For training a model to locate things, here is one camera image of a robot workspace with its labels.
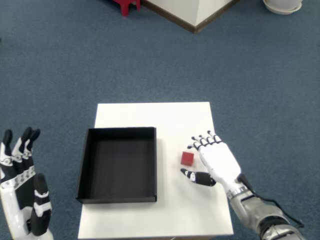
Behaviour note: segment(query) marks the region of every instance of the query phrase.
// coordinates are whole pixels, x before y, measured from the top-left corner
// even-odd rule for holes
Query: black cable
[[[258,193],[256,193],[256,191],[252,188],[252,186],[249,184],[246,176],[243,173],[240,173],[240,175],[238,176],[237,180],[239,182],[242,182],[257,198],[262,199],[263,201],[266,202],[271,202],[274,203],[279,209],[281,209],[281,211],[288,217],[290,218],[292,221],[294,221],[297,224],[297,228],[304,228],[305,225],[303,224],[303,222],[301,220],[297,220],[296,218],[294,218],[293,216],[291,216],[289,213],[287,213],[282,207],[281,205],[274,199],[271,198],[265,198],[261,195],[259,195]]]

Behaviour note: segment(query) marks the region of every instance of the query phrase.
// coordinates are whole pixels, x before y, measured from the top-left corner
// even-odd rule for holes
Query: red chair leg
[[[129,5],[128,4],[121,4],[121,14],[122,16],[128,16],[129,14]]]
[[[140,0],[135,0],[136,9],[140,10]]]

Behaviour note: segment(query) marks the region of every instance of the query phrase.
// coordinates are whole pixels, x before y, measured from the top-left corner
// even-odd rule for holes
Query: black box
[[[156,202],[156,128],[88,129],[76,199],[83,204]]]

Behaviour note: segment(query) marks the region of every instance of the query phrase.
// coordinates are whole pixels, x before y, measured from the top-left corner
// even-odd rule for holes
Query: white flower pot
[[[303,0],[263,0],[267,9],[276,14],[288,15],[298,11]]]

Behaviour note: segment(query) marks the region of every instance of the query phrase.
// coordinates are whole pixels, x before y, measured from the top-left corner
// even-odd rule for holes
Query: wooden baseboard
[[[200,22],[198,25],[194,26],[185,20],[173,15],[172,13],[164,10],[163,8],[153,4],[152,2],[149,2],[148,0],[140,0],[141,4],[145,6],[146,8],[156,12],[157,14],[161,15],[162,17],[169,19],[170,21],[174,22],[175,24],[183,27],[184,29],[188,30],[191,33],[198,33],[200,32],[206,25],[211,23],[213,20],[217,19],[220,17],[221,14],[223,14],[226,10],[231,8],[233,5],[235,5],[239,0],[232,0],[229,2],[227,5],[223,6],[220,8],[218,11],[216,11],[214,14],[211,16],[207,17],[205,20]]]

